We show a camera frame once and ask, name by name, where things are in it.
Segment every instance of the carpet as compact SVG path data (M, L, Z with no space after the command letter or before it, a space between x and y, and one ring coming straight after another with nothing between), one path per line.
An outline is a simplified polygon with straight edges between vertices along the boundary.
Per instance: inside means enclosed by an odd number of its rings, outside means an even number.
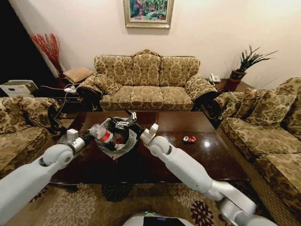
M235 186L254 199L245 183ZM257 214L269 217L262 209L259 205ZM74 193L46 186L6 225L121 226L141 211L184 218L196 226L230 226L214 201L181 183L78 185Z

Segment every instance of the floral patterned sofa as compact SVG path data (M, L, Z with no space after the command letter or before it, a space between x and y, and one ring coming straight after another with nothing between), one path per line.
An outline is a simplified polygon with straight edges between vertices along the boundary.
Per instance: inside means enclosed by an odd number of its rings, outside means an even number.
M202 98L216 97L216 89L198 75L200 61L190 56L165 56L145 50L134 56L95 57L96 73L79 85L85 98L104 111L122 109L190 111L200 107ZM97 84L106 75L121 84L109 95Z
M50 98L0 97L0 179L55 144L59 107Z
M248 90L248 95L223 93L214 99L215 105L219 106L216 118L222 120L217 131L249 175L252 187L277 224L300 226L301 77L291 78L272 91L296 96L280 124L258 126L248 123L246 117L255 111L254 108L239 117L238 112L246 107L245 100L256 106L260 97L267 93L264 89ZM257 119L273 120L260 114Z

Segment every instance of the plant pot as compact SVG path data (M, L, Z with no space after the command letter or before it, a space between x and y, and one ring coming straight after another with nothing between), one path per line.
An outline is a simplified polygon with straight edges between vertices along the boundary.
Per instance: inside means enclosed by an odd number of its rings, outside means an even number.
M224 85L223 89L229 91L235 91L236 87L239 85L241 79L246 75L246 72L237 72L232 71L230 78L227 80L226 84Z

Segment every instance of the display screen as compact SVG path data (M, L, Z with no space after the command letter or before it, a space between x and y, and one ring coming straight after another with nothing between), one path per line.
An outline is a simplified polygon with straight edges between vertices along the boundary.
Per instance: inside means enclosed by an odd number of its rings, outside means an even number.
M185 226L178 218L144 217L143 226Z

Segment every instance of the framed painting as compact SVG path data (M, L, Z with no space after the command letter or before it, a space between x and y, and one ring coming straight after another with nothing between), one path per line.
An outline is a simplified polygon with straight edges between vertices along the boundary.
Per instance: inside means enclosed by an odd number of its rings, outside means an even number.
M170 28L174 0L123 0L126 27Z

